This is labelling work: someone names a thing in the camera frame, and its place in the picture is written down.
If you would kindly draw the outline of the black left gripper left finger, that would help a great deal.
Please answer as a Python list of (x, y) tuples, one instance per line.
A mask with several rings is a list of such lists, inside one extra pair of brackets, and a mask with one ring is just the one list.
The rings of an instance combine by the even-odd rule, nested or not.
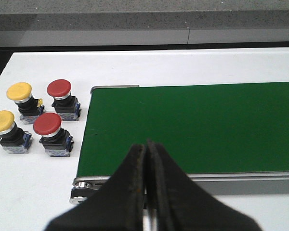
[(98, 191), (50, 221), (48, 231), (143, 230), (145, 146), (133, 145)]

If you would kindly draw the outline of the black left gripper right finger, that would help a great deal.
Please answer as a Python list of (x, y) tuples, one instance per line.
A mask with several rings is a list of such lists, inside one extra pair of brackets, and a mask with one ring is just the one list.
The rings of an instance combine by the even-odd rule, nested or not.
[(159, 231), (259, 231), (255, 220), (193, 182), (161, 143), (147, 142), (146, 189)]

